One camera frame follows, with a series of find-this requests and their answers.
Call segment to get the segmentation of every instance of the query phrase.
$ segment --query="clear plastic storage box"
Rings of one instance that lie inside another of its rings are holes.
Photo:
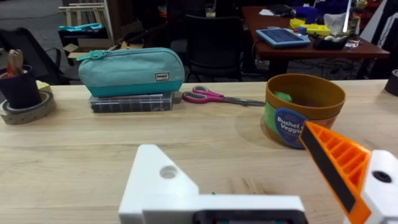
[[[117,96],[88,100],[94,113],[170,111],[173,109],[173,93],[140,96]]]

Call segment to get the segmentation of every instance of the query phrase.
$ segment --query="light wood tabletop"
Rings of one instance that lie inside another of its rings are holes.
[[[386,81],[336,83],[347,100],[332,130],[398,156],[398,98],[383,92]],[[204,85],[265,98],[265,83]],[[0,121],[0,223],[118,223],[140,144],[157,144],[203,194],[299,195],[310,223],[343,220],[308,153],[267,137],[261,107],[182,102],[168,112],[93,114],[85,87],[52,89],[57,110],[48,117],[21,126]]]

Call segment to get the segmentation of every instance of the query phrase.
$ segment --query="scissors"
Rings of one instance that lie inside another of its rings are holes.
[[[192,91],[185,91],[182,93],[182,98],[190,103],[234,103],[243,106],[265,106],[266,103],[257,100],[245,100],[240,98],[227,97],[210,91],[205,86],[194,86]]]

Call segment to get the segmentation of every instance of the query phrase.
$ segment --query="blue label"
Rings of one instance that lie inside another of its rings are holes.
[[[299,136],[304,121],[308,121],[308,119],[290,109],[278,108],[275,110],[275,125],[279,136],[292,147],[303,147]]]

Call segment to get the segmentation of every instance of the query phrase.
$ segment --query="pink scissor handle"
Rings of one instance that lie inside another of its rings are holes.
[[[203,95],[200,93],[193,93],[191,91],[183,92],[182,99],[190,103],[209,103],[209,102],[221,103],[223,101],[223,99],[219,96]]]
[[[224,96],[224,95],[221,95],[221,94],[218,94],[218,93],[210,91],[205,86],[194,86],[192,88],[192,92],[199,93],[199,94],[204,94],[204,95],[208,95],[208,96],[217,96],[217,97],[223,97]]]

